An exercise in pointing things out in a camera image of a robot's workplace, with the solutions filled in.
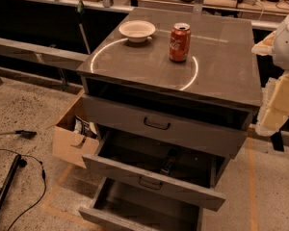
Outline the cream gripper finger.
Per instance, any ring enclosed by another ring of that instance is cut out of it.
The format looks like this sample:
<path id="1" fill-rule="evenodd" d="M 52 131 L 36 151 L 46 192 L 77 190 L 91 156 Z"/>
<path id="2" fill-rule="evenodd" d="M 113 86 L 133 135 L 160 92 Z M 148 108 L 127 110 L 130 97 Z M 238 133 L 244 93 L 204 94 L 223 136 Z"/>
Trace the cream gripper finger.
<path id="1" fill-rule="evenodd" d="M 260 136 L 270 137 L 279 131 L 288 118 L 289 71 L 285 71 L 278 79 L 270 78 L 263 89 L 255 131 Z"/>
<path id="2" fill-rule="evenodd" d="M 252 47 L 251 52 L 259 56 L 272 56 L 275 37 L 276 32 L 272 31 L 263 40 L 256 43 Z"/>

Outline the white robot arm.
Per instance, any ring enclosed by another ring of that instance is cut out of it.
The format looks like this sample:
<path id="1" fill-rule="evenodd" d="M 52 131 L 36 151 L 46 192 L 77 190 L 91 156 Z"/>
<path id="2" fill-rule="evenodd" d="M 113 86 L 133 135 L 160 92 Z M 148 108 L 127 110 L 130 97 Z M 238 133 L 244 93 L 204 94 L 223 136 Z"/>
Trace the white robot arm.
<path id="1" fill-rule="evenodd" d="M 257 116 L 256 133 L 270 137 L 289 118 L 289 14 L 275 31 L 255 44 L 251 52 L 259 56 L 271 56 L 274 65 L 284 70 L 277 79 L 268 80 Z"/>

